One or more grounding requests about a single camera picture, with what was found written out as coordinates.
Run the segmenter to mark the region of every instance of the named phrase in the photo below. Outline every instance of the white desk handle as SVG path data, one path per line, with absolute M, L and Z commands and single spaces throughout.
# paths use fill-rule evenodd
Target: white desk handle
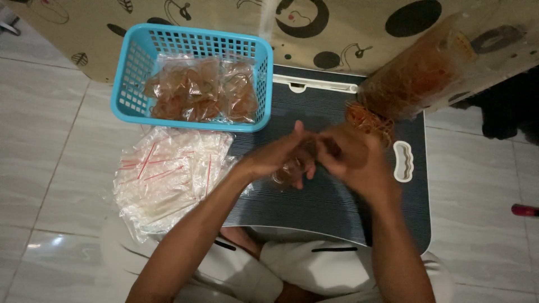
M 412 147 L 404 141 L 397 141 L 393 144 L 395 151 L 395 172 L 393 176 L 399 182 L 408 182 L 412 180 L 413 172 L 413 154 Z

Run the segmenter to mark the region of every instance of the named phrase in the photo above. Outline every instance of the hand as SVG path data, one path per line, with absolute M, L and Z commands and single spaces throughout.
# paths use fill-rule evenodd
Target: hand
M 305 167 L 307 178 L 312 179 L 315 171 L 314 159 L 300 147 L 314 137 L 314 133 L 305 130 L 303 122 L 296 121 L 291 134 L 245 155 L 238 164 L 246 169 L 252 180 L 257 180 L 281 169 L 291 159 L 298 158 Z M 301 189 L 301 178 L 293 186 Z
M 327 142 L 335 142 L 340 151 L 330 148 L 332 153 L 328 152 Z M 316 147 L 318 161 L 371 206 L 380 200 L 399 201 L 400 186 L 377 137 L 343 123 L 320 133 Z

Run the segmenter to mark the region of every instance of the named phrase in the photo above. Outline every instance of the leaf drawing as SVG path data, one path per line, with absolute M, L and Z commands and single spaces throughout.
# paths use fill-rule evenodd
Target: leaf drawing
M 120 5 L 123 7 L 123 9 L 126 10 L 126 12 L 128 13 L 133 12 L 133 4 L 131 0 L 118 0 L 118 3 L 120 3 Z
M 88 56 L 86 55 L 86 53 L 76 53 L 71 56 L 71 61 L 75 65 L 85 66 L 86 64 L 88 64 Z

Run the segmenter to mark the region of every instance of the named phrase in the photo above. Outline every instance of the red object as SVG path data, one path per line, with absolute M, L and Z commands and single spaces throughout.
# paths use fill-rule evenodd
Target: red object
M 511 207 L 511 212 L 516 216 L 523 217 L 539 217 L 539 209 L 531 206 L 514 204 Z

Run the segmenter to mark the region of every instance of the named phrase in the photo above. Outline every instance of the person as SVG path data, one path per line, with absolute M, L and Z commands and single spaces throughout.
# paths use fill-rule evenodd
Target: person
M 327 241 L 259 245 L 240 227 L 222 227 L 244 188 L 282 167 L 306 140 L 316 141 L 316 160 L 367 201 L 372 248 Z M 340 147 L 337 156 L 327 140 Z M 314 161 L 305 167 L 312 178 Z M 375 136 L 346 123 L 314 134 L 297 121 L 291 134 L 245 155 L 159 243 L 136 244 L 120 218 L 108 218 L 103 258 L 128 303 L 449 303 L 451 276 L 434 255 L 416 250 L 400 196 Z

